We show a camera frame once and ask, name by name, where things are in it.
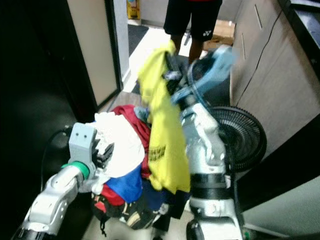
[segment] black fan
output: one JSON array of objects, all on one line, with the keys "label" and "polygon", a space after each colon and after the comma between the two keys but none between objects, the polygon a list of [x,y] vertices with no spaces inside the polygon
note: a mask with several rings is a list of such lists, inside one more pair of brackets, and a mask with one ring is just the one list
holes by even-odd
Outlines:
[{"label": "black fan", "polygon": [[242,172],[259,163],[267,147],[260,122],[245,110],[233,106],[213,106],[210,114],[219,123],[219,136],[226,148],[226,164]]}]

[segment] person's leg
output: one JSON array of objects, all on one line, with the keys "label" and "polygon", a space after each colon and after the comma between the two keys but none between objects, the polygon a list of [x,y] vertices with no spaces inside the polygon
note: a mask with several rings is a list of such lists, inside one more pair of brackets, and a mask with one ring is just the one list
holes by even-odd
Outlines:
[{"label": "person's leg", "polygon": [[194,60],[200,58],[202,49],[204,48],[204,42],[192,38],[192,43],[189,52],[189,64],[192,64]]},{"label": "person's leg", "polygon": [[174,42],[176,53],[179,53],[182,37],[187,29],[191,10],[187,0],[169,0],[166,9],[164,30],[171,35]]},{"label": "person's leg", "polygon": [[181,46],[181,41],[182,41],[182,37],[184,35],[180,34],[180,35],[171,35],[171,40],[174,42],[175,45],[175,53],[178,55],[179,51],[180,51],[180,46]]},{"label": "person's leg", "polygon": [[200,57],[204,42],[212,39],[221,4],[222,0],[192,2],[190,64]]}]

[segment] white cloth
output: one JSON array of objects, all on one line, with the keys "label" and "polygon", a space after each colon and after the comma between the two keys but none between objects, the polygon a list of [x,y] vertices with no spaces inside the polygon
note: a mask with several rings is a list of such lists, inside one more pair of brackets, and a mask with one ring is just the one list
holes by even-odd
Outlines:
[{"label": "white cloth", "polygon": [[102,112],[94,115],[95,122],[87,123],[97,130],[95,139],[98,153],[104,154],[106,147],[114,143],[113,153],[107,160],[106,168],[101,169],[108,178],[122,177],[134,170],[145,157],[144,146],[123,115],[114,112]]}]

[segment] pile of clothes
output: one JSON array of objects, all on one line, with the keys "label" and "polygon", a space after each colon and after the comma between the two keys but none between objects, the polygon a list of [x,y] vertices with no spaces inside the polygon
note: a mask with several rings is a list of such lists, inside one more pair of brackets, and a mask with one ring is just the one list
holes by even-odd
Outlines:
[{"label": "pile of clothes", "polygon": [[147,107],[122,105],[96,113],[97,149],[103,155],[108,180],[100,194],[92,194],[92,209],[101,222],[118,218],[132,229],[151,226],[163,231],[170,217],[179,219],[189,199],[190,175],[180,110],[170,102],[163,73],[165,54],[157,49],[139,73],[141,100]]}]

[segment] yellow shirt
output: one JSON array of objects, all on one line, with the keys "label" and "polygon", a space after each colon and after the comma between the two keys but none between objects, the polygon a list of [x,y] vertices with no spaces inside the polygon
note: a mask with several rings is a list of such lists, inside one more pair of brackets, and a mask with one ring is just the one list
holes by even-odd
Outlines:
[{"label": "yellow shirt", "polygon": [[174,54],[172,41],[168,46],[156,49],[138,74],[142,101],[149,105],[152,123],[148,165],[149,177],[156,190],[166,188],[175,194],[177,190],[190,191],[190,174],[186,156],[186,141],[180,123],[180,109],[170,102],[166,82],[162,78],[167,70],[165,53]]}]

